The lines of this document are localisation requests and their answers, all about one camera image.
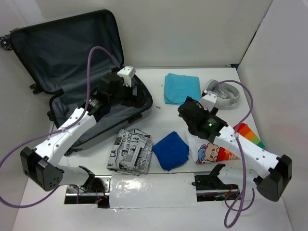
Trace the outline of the rainbow cartoon white shirt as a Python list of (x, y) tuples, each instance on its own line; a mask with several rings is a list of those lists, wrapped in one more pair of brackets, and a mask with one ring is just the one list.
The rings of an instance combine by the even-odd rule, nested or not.
[[(256, 144), (260, 148), (265, 148), (259, 137), (245, 123), (241, 123), (238, 129), (239, 134)], [(190, 132), (185, 133), (186, 143), (189, 146), (189, 154), (196, 164), (209, 164), (227, 160), (239, 159), (236, 155), (208, 140), (203, 140)]]

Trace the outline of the dark blue towel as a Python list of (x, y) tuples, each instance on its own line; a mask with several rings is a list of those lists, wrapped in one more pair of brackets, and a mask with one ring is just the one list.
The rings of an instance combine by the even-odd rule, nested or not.
[(163, 170), (170, 171), (188, 161), (189, 146), (173, 131), (153, 146), (158, 162)]

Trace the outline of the light blue shirt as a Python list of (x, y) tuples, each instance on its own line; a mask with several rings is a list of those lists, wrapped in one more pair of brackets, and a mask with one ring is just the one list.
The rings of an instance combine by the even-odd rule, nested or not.
[(194, 100), (200, 100), (201, 89), (198, 77), (172, 73), (165, 76), (164, 100), (166, 104), (181, 105), (188, 96)]

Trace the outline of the newspaper print cloth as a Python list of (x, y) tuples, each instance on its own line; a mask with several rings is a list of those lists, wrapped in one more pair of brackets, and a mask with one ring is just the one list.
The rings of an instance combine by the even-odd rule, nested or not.
[(152, 158), (151, 136), (137, 128), (121, 129), (109, 155), (107, 169), (114, 172), (147, 174)]

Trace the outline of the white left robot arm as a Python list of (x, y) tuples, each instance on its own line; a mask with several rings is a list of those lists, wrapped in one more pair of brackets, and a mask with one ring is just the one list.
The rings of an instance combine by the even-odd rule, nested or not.
[(104, 75), (98, 87), (87, 89), (86, 98), (61, 128), (36, 147), (25, 147), (21, 151), (24, 173), (46, 192), (60, 185), (76, 185), (84, 192), (93, 190), (94, 173), (84, 166), (61, 166), (61, 158), (85, 132), (110, 113), (113, 106), (143, 107), (147, 102), (145, 90), (136, 76)]

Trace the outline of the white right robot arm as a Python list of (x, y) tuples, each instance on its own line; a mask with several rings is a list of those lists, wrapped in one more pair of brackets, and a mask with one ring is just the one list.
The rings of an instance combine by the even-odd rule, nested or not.
[(234, 168), (218, 163), (209, 174), (212, 187), (220, 189), (230, 184), (247, 186), (257, 189), (270, 201), (280, 199), (292, 178), (290, 157), (277, 156), (255, 145), (219, 118), (217, 108), (206, 110), (191, 97), (187, 97), (178, 112), (192, 135), (230, 151), (249, 166)]

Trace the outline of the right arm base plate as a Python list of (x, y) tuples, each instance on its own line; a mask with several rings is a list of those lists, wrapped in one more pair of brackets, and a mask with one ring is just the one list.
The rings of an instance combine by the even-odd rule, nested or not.
[(196, 189), (197, 202), (234, 200), (239, 194), (237, 185), (223, 184), (217, 177), (195, 175), (191, 183)]

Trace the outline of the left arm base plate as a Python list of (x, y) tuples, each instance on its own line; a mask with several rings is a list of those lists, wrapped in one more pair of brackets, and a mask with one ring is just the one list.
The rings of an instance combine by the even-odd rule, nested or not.
[(94, 183), (87, 190), (81, 186), (67, 186), (65, 205), (95, 205), (98, 208), (109, 208), (111, 175), (96, 176)]

